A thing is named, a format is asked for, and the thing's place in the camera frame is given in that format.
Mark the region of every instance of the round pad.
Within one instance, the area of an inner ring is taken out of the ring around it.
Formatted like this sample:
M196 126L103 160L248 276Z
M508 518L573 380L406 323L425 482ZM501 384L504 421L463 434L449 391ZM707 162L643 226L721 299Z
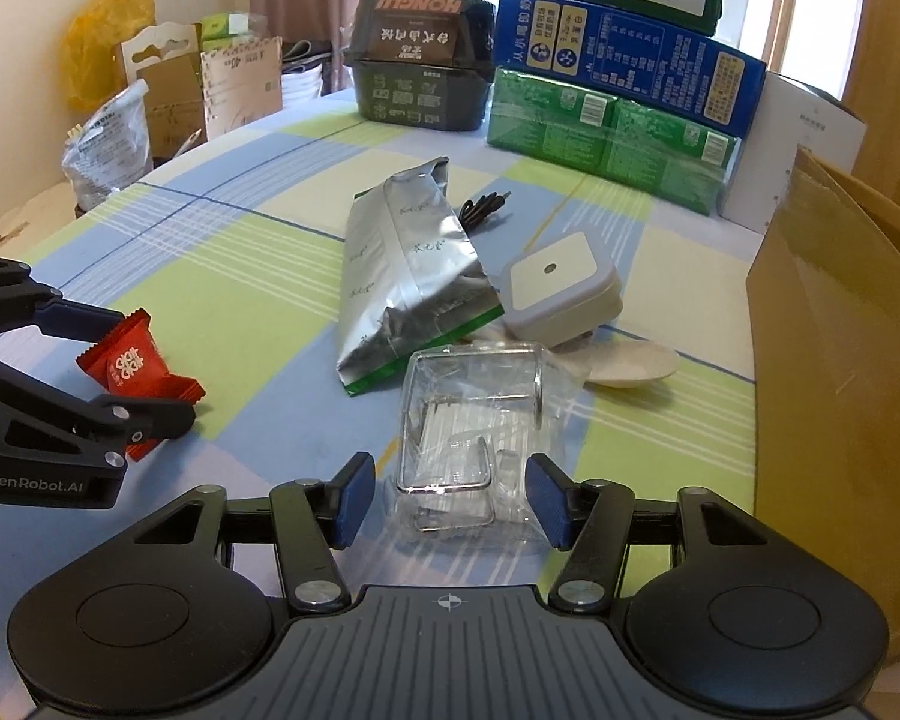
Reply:
M77 612L79 629L110 647L145 647L171 637L190 616L187 599L157 584L121 584L90 596Z
M7 644L41 701L93 716L156 714L240 678L271 629L250 580L189 545L151 544L91 553L31 589Z
M807 641L820 613L799 593L781 587L735 587L710 602L710 622L730 641L754 650L785 650Z
M661 574L634 596L625 628L669 689L741 714L856 700L888 640L859 587L805 553L767 546L715 548Z

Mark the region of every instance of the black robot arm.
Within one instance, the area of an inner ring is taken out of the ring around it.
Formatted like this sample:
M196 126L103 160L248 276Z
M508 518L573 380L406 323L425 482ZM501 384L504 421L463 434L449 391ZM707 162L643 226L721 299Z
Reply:
M94 343L123 318L64 300L25 263L0 259L0 333L34 325ZM106 394L87 403L0 361L0 503L108 509L127 472L127 447L183 436L195 418L176 400Z

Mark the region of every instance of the clear plastic container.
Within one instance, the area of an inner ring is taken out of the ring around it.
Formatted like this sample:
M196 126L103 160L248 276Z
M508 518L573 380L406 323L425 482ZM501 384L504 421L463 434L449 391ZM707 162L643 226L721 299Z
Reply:
M539 526L527 458L563 465L563 428L581 381L536 343L416 352L403 389L394 513L417 533Z

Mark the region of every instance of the yellow plastic bag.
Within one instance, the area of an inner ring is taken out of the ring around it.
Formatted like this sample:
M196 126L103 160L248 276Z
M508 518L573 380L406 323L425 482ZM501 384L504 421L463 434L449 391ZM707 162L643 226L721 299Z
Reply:
M154 0L92 0L72 20L61 45L67 103L92 113L127 85L113 47L156 23Z

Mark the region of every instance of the white box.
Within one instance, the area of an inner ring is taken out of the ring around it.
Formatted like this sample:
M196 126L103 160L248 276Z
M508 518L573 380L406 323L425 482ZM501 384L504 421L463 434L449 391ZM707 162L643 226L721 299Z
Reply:
M797 146L849 172L865 134L866 124L837 98L768 73L720 215L755 232L766 232L776 206L787 194Z

